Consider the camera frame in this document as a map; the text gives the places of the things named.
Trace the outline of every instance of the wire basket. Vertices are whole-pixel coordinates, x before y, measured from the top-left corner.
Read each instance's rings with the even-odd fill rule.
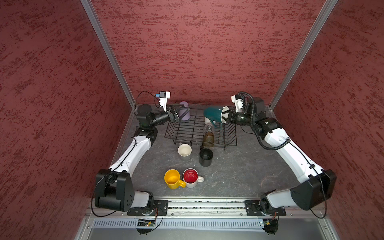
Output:
[[[208,105],[203,104],[189,104],[190,119],[180,122],[168,122],[165,138],[173,140],[173,143],[177,142],[189,142],[192,144],[203,144],[205,117],[204,109]],[[214,147],[236,146],[236,125],[229,123],[231,119],[222,128],[218,127],[218,123],[215,126],[214,132]]]

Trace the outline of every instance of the dark gray table surface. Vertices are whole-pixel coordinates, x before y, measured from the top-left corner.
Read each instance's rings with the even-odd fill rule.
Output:
[[[128,134],[138,125],[134,119]],[[295,175],[276,151],[260,147],[254,135],[247,134],[236,126],[237,146],[227,146],[224,150],[212,147],[214,158],[211,166],[199,164],[199,147],[192,145],[192,160],[182,161],[178,157],[178,144],[164,137],[167,124],[157,126],[159,131],[153,146],[138,163],[132,182],[136,190],[149,191],[156,197],[260,197],[262,193],[274,189],[284,189],[299,184]],[[249,126],[243,127],[251,132]],[[127,139],[126,149],[131,143]],[[169,189],[164,182],[164,174],[176,169],[182,174],[185,169],[194,168],[204,182],[195,188]]]

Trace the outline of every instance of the red textured wall panel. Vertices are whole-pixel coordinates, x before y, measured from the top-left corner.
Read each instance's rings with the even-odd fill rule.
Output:
[[[73,239],[130,107],[80,1],[2,1],[0,32],[0,238]]]
[[[92,3],[134,97],[230,103],[247,91],[269,103],[324,0]]]
[[[339,0],[275,112],[338,180],[342,239],[384,238],[384,2]]]

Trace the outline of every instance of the white mug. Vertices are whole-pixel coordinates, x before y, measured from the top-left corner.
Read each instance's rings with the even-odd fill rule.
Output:
[[[181,160],[187,161],[191,159],[192,148],[189,144],[180,143],[180,146],[177,149],[177,153],[179,154]]]
[[[187,187],[193,188],[197,185],[198,182],[203,182],[204,178],[200,177],[195,169],[188,168],[183,172],[183,181],[185,182]]]

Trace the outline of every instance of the rack wire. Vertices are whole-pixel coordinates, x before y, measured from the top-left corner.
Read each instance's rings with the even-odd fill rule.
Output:
[[[165,138],[172,139],[173,143],[178,142],[189,142],[192,144],[203,144],[205,117],[204,109],[208,105],[204,104],[189,104],[190,108],[190,119],[180,122],[168,122]],[[222,128],[219,128],[218,123],[215,125],[214,132],[214,147],[236,146],[236,125],[226,122]]]

